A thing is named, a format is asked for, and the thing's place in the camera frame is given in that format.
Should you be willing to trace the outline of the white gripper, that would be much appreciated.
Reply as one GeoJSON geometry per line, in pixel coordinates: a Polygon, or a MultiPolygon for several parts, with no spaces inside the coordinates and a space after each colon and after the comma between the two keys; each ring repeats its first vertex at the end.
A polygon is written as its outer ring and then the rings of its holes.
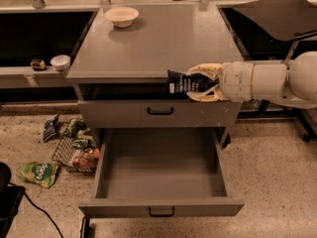
{"type": "Polygon", "coordinates": [[[249,101],[252,98],[253,68],[252,63],[240,61],[196,65],[185,74],[202,74],[212,80],[216,80],[220,74],[220,90],[215,85],[204,92],[188,91],[187,96],[198,102],[223,101],[224,98],[233,102],[249,101]]]}

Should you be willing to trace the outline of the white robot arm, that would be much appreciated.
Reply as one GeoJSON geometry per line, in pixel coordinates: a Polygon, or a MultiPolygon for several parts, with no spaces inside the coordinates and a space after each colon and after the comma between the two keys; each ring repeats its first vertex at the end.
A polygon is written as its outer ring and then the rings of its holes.
{"type": "Polygon", "coordinates": [[[216,83],[202,92],[188,91],[187,96],[195,101],[266,100],[292,108],[317,107],[317,52],[303,53],[290,65],[245,61],[203,63],[185,74],[202,74],[216,83]]]}

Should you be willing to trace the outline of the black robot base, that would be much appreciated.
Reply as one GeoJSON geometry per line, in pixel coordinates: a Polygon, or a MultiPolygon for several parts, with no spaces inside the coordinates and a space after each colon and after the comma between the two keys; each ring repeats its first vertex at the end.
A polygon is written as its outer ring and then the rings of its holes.
{"type": "Polygon", "coordinates": [[[11,176],[10,168],[0,163],[0,238],[6,238],[25,192],[22,186],[9,185],[11,176]]]}

